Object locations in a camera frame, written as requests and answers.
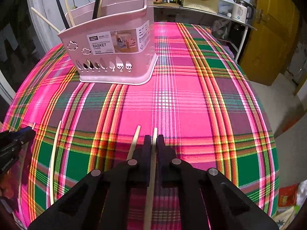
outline white kettle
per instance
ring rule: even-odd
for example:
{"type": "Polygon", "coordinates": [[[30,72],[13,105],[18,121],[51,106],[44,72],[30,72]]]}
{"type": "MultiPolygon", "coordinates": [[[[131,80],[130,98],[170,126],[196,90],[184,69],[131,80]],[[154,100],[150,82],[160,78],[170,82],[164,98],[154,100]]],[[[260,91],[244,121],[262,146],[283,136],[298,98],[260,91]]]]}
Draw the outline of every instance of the white kettle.
{"type": "Polygon", "coordinates": [[[233,9],[232,9],[232,15],[231,17],[242,21],[246,22],[247,19],[253,18],[254,15],[254,6],[246,1],[243,0],[233,0],[235,3],[233,4],[233,9]],[[251,15],[250,17],[247,17],[248,15],[248,7],[251,8],[251,15]]]}

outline basket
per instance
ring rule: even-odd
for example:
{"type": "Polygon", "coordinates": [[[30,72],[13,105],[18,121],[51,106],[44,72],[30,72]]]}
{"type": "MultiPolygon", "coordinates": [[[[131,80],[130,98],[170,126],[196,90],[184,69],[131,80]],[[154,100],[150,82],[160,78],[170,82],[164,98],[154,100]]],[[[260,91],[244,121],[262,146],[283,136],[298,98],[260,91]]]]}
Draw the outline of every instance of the basket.
{"type": "Polygon", "coordinates": [[[125,85],[148,82],[158,59],[153,0],[103,0],[104,16],[95,20],[93,9],[94,3],[89,3],[72,10],[76,26],[58,34],[80,81],[125,85]]]}

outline table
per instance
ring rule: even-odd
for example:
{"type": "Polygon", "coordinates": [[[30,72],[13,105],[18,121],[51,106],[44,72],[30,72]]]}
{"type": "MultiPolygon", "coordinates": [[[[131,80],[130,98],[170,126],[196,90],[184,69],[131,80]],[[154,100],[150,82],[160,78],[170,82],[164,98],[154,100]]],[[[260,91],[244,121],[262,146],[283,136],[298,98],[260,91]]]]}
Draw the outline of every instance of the table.
{"type": "MultiPolygon", "coordinates": [[[[159,56],[141,86],[81,83],[62,45],[51,49],[26,78],[3,130],[36,123],[24,161],[21,203],[28,226],[50,206],[50,157],[60,120],[54,194],[60,198],[92,169],[126,159],[137,125],[138,144],[154,127],[178,158],[216,167],[267,214],[277,209],[278,161],[263,107],[239,66],[201,26],[155,24],[159,56]]],[[[145,190],[131,195],[128,229],[141,229],[145,190]]],[[[177,190],[156,182],[152,229],[180,229],[177,190]]]]}
{"type": "Polygon", "coordinates": [[[180,10],[188,10],[188,11],[200,12],[200,13],[204,13],[204,14],[208,14],[208,15],[212,15],[212,16],[217,16],[217,17],[219,17],[219,18],[223,18],[223,19],[226,19],[226,20],[229,20],[229,21],[232,21],[232,22],[237,22],[237,23],[243,25],[243,26],[245,27],[245,29],[244,29],[244,33],[243,33],[243,37],[242,37],[242,40],[241,40],[239,49],[238,49],[238,51],[237,51],[237,55],[236,55],[236,57],[235,57],[235,59],[234,59],[234,60],[236,61],[236,63],[238,62],[240,53],[241,53],[241,51],[242,51],[243,44],[244,44],[244,42],[245,42],[245,38],[246,38],[246,35],[247,35],[247,32],[248,32],[248,28],[257,30],[255,27],[251,26],[251,25],[248,24],[248,23],[244,23],[244,22],[242,22],[242,21],[240,21],[240,20],[234,19],[234,18],[229,17],[229,16],[227,16],[227,15],[224,15],[224,14],[222,14],[222,13],[212,13],[212,12],[204,11],[204,10],[200,10],[200,9],[189,8],[189,7],[183,7],[183,6],[180,6],[179,4],[173,4],[173,3],[154,4],[154,7],[159,7],[159,8],[173,8],[173,9],[180,9],[180,10]]]}

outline wooden door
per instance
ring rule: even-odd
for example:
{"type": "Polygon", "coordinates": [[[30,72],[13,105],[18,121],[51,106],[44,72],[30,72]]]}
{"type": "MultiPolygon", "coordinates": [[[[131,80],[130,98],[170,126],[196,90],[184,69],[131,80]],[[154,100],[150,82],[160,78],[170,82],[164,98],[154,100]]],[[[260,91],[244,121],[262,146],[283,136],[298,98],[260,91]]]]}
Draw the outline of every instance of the wooden door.
{"type": "Polygon", "coordinates": [[[271,85],[287,64],[295,40],[299,11],[292,0],[257,0],[256,18],[240,66],[247,77],[271,85]]]}

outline pot handle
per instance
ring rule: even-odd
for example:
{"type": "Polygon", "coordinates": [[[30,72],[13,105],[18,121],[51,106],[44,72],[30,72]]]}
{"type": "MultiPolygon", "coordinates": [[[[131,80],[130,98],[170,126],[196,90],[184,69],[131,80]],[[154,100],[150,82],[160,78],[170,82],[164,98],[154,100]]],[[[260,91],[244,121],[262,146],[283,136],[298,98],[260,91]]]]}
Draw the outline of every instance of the pot handle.
{"type": "Polygon", "coordinates": [[[251,8],[251,15],[250,15],[250,17],[247,17],[246,18],[246,20],[248,20],[248,19],[252,19],[253,18],[253,16],[254,16],[254,5],[253,4],[248,4],[248,7],[250,7],[251,8]]]}

